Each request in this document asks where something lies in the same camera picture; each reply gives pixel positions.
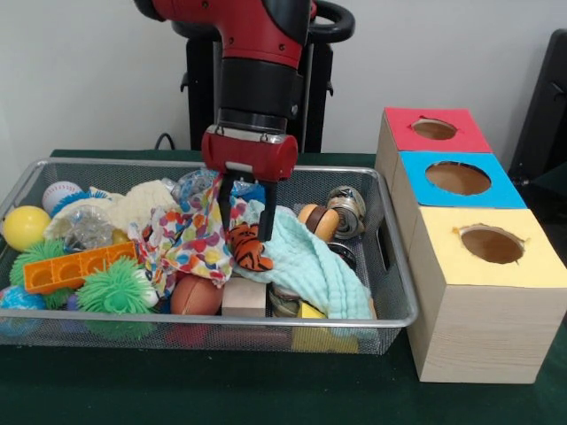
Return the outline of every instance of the tin can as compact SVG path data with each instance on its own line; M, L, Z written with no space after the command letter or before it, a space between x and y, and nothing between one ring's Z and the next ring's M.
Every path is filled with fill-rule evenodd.
M339 186L328 196L327 208L338 213L337 239L350 239L364 232L366 204L358 190L351 186Z
M345 263L356 272L356 257L353 252L341 243L331 242L327 243L329 249L335 252Z
M286 290L272 283L268 290L275 317L297 317L301 297L292 290Z

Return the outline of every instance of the red robot arm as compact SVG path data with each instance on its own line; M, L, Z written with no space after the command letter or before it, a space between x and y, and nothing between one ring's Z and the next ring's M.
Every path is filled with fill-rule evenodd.
M217 123L203 136L207 167L225 174L219 202L228 227L229 189L236 177L261 182L267 191L260 240L271 237L276 183L288 179L297 141L285 134L300 79L299 60L311 0L135 0L157 20L211 24L222 36L221 100Z

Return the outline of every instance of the mint green cloth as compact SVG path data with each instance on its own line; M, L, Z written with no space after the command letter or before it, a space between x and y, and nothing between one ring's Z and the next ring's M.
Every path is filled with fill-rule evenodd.
M263 209L262 203L251 201L245 221L257 223ZM257 273L237 267L242 276L293 290L329 319L372 319L369 290L345 261L296 217L276 209L272 239L264 246L263 255L274 261L274 268Z

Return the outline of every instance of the yellow ball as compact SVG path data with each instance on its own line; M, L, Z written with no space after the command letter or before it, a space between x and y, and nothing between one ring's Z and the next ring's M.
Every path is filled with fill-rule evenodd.
M36 206L19 206L6 216L4 239L16 251L25 251L43 241L43 231L51 222L50 216Z
M117 228L113 230L113 245L126 242L130 242L128 235L126 235L123 231L118 230Z

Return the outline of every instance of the black cable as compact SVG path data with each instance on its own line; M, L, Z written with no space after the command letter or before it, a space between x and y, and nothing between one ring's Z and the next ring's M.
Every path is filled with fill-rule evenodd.
M158 137L158 141L156 142L156 145L154 146L153 149L158 150L163 139L167 139L167 141L169 142L169 147L171 148L172 151L175 151L175 142L174 139L171 137L171 135L169 135L169 133L162 133Z

